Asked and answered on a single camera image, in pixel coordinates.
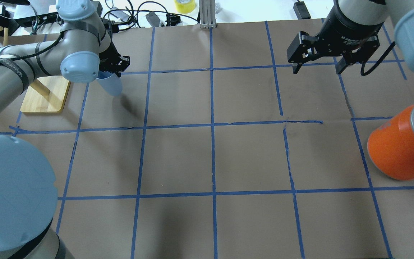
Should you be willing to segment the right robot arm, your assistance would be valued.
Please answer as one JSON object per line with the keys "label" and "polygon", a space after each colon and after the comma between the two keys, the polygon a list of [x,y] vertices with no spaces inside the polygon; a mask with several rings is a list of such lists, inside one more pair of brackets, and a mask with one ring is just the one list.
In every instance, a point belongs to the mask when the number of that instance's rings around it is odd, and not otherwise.
{"label": "right robot arm", "polygon": [[[368,70],[365,64],[380,47],[378,31],[390,19],[394,41]],[[303,64],[322,57],[340,57],[336,73],[361,64],[361,75],[373,72],[397,46],[408,68],[414,72],[414,0],[335,0],[320,31],[315,35],[300,31],[286,54],[293,73]]]}

